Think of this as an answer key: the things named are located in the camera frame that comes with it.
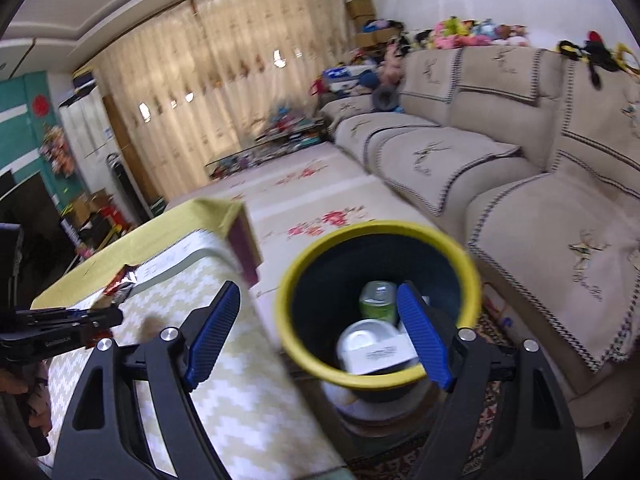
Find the beige curtain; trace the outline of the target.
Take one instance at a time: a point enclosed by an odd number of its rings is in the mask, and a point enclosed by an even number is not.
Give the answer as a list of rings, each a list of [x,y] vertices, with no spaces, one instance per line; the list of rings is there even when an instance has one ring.
[[[206,185],[206,165],[254,143],[280,105],[310,90],[352,45],[346,0],[188,0],[89,63],[142,165],[168,200]]]

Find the white carton box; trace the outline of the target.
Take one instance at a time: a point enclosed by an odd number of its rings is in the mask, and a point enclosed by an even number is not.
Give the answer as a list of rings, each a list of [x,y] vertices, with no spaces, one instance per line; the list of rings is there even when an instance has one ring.
[[[345,370],[352,375],[395,373],[418,363],[416,349],[406,334],[343,354]]]

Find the black yellow plush toy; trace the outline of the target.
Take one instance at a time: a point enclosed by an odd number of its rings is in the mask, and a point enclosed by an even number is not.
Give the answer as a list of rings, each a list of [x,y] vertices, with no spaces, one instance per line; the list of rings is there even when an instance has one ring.
[[[593,88],[602,89],[602,78],[598,69],[609,73],[623,72],[639,80],[639,59],[626,44],[619,42],[609,49],[601,35],[590,30],[585,43],[580,46],[568,40],[561,40],[555,50],[574,62],[583,62],[588,66],[590,82]]]

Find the white air conditioner tower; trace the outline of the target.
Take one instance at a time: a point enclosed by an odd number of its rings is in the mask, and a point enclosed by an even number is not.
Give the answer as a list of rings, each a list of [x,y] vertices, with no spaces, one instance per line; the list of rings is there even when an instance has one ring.
[[[128,221],[136,220],[109,162],[119,162],[120,151],[102,96],[93,88],[86,96],[60,107],[63,129],[81,179],[90,194],[104,190]]]

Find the floral floor rug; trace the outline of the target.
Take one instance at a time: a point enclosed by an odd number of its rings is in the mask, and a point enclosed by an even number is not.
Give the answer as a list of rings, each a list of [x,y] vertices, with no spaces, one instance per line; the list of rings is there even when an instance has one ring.
[[[292,261],[345,226],[373,220],[431,223],[378,177],[329,143],[286,155],[174,198],[236,200],[245,206],[260,253],[252,294],[272,295]]]

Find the patterned table cloth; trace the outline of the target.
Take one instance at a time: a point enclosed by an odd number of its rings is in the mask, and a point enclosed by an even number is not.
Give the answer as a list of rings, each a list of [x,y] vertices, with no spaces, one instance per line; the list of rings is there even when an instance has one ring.
[[[260,255],[239,202],[188,200],[81,263],[36,310],[124,318],[51,363],[57,479],[346,479],[250,302]]]

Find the plush toy pile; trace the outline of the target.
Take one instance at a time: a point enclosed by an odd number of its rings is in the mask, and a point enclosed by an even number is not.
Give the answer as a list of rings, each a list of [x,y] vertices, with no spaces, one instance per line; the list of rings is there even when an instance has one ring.
[[[412,44],[422,49],[452,50],[466,47],[514,46],[529,47],[524,25],[496,24],[486,20],[460,20],[450,16],[413,36]]]

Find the black television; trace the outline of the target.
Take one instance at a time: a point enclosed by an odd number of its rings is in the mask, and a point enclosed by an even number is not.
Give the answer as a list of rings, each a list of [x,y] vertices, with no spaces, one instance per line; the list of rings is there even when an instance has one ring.
[[[76,257],[39,172],[1,197],[1,222],[18,224],[23,232],[17,305],[29,308],[37,296],[62,278]]]

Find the green can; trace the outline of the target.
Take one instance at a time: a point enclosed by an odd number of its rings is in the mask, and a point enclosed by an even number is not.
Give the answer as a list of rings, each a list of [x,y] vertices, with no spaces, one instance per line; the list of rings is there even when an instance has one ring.
[[[372,281],[365,284],[359,297],[361,315],[396,325],[396,294],[397,286],[391,282]]]

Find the yellow rimmed dark trash bin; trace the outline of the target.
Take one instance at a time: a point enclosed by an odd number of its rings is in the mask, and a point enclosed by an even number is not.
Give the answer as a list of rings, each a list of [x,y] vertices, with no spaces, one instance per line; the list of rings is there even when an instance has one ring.
[[[283,349],[312,377],[363,400],[400,398],[426,376],[417,359],[361,371],[346,354],[399,334],[405,282],[445,321],[475,326],[480,276],[466,251],[423,224],[370,221],[320,237],[285,271],[274,304]]]

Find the beige sectional sofa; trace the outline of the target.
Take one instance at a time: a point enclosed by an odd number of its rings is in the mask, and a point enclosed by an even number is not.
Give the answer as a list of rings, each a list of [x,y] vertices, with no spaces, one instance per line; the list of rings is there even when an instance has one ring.
[[[580,428],[639,402],[639,83],[559,53],[409,54],[399,107],[329,102],[337,146],[469,249]]]

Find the cardboard boxes stack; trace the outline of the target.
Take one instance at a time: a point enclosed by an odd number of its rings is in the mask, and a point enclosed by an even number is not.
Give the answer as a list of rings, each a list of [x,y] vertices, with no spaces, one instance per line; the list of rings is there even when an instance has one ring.
[[[372,0],[349,0],[346,11],[355,27],[355,42],[359,49],[372,49],[387,44],[398,36],[404,25],[376,15]]]

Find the black tower fan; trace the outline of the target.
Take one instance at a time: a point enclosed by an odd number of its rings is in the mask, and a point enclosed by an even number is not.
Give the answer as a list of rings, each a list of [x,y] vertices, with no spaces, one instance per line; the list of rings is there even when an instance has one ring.
[[[138,223],[152,219],[152,211],[146,203],[134,177],[130,174],[126,162],[116,153],[106,156],[106,166],[115,180],[122,199]]]

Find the red snack bag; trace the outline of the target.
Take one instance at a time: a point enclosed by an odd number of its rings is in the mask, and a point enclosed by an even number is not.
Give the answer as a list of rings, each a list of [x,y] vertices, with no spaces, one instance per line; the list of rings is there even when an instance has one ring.
[[[125,264],[106,285],[103,297],[110,304],[121,304],[138,284],[137,266]]]

